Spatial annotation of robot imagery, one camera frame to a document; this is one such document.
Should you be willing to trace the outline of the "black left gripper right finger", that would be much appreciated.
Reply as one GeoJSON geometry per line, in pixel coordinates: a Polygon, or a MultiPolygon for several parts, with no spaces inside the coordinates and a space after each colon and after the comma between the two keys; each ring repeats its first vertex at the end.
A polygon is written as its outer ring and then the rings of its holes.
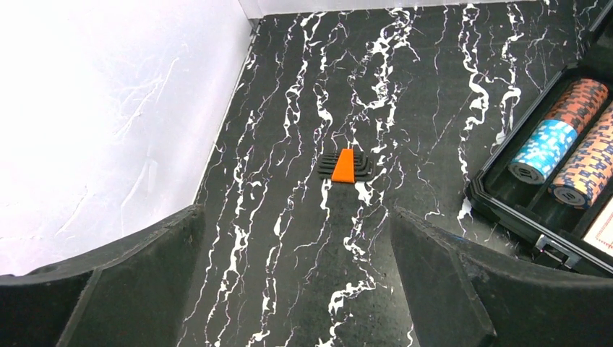
{"type": "Polygon", "coordinates": [[[401,207],[395,261],[422,346],[610,346],[612,280],[496,252],[401,207]]]}

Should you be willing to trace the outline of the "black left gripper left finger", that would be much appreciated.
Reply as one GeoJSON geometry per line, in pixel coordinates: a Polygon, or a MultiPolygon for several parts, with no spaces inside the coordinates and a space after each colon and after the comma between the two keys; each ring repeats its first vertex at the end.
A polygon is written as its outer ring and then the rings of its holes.
{"type": "Polygon", "coordinates": [[[3,346],[175,346],[205,209],[26,275],[1,277],[3,346]]]}

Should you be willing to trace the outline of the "light blue chip stack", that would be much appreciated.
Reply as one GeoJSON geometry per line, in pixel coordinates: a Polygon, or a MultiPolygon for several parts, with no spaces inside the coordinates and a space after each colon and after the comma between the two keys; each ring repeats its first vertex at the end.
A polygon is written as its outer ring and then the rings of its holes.
{"type": "Polygon", "coordinates": [[[569,124],[547,119],[539,123],[508,165],[527,184],[543,184],[578,137],[569,124]]]}

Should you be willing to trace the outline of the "orange black chip stack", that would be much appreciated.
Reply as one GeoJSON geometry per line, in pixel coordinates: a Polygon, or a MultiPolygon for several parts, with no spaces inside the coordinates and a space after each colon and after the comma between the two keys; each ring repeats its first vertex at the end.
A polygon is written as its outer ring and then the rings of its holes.
{"type": "Polygon", "coordinates": [[[597,80],[572,82],[551,107],[544,120],[562,121],[580,134],[608,98],[609,88],[597,80]]]}

